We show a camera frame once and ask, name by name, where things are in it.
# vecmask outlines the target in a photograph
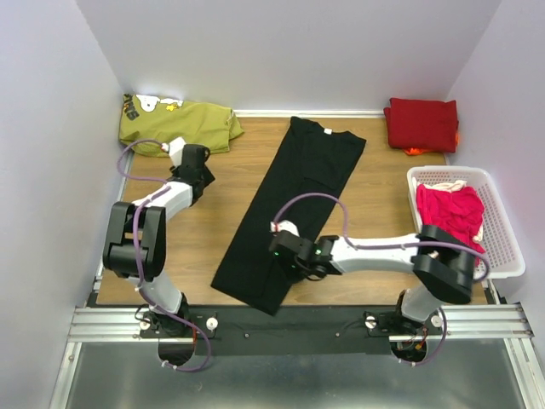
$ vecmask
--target white wall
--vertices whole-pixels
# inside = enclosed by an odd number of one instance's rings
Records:
[[[522,278],[497,280],[521,301],[545,359],[545,2],[504,0],[450,91],[462,143],[451,163],[494,177],[526,261]]]
[[[238,109],[446,97],[499,0],[77,0],[125,90]]]
[[[120,88],[72,0],[0,14],[0,407],[49,407],[119,179]]]

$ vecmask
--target printed graphic on shirt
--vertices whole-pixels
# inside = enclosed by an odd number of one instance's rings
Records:
[[[136,98],[139,99],[140,105],[145,112],[153,112],[158,103],[167,104],[166,108],[168,111],[174,111],[183,104],[183,101],[180,100],[174,100],[172,98],[163,98],[161,100],[156,96],[149,95],[136,95]]]
[[[123,95],[123,112],[125,112],[125,115],[127,115],[127,118],[131,121],[140,116],[136,111],[133,96],[130,94]]]

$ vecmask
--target screw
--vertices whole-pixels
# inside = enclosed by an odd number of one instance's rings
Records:
[[[365,326],[370,330],[373,330],[376,327],[376,318],[372,315],[368,315],[365,318]]]
[[[432,325],[436,328],[440,328],[443,326],[443,320],[438,315],[434,315],[431,319]]]

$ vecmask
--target red folded cloth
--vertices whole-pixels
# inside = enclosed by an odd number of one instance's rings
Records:
[[[384,108],[390,147],[456,151],[456,101],[391,98],[390,106]]]

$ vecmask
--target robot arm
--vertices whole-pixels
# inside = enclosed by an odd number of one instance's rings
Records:
[[[204,188],[215,178],[205,162],[209,149],[186,144],[177,138],[163,144],[172,161],[172,176],[157,191],[132,203],[117,202],[112,207],[106,243],[102,254],[105,268],[143,289],[166,311],[181,318],[187,317],[186,298],[170,281],[164,271],[166,259],[166,222],[178,212],[189,208],[202,196]],[[139,218],[141,260],[144,282],[140,283],[133,243],[133,217],[136,208],[148,201]]]
[[[350,239],[324,236],[317,243],[302,239],[297,229],[287,222],[272,240],[270,251],[286,272],[293,276],[348,274],[362,270],[387,270],[414,273],[421,283],[402,292],[396,307],[393,325],[400,321],[414,328],[422,324],[445,303],[466,304],[471,301],[475,256],[466,251],[433,246],[407,246],[420,241],[461,242],[447,232],[424,226],[419,234],[390,239]],[[361,250],[354,246],[374,247]]]

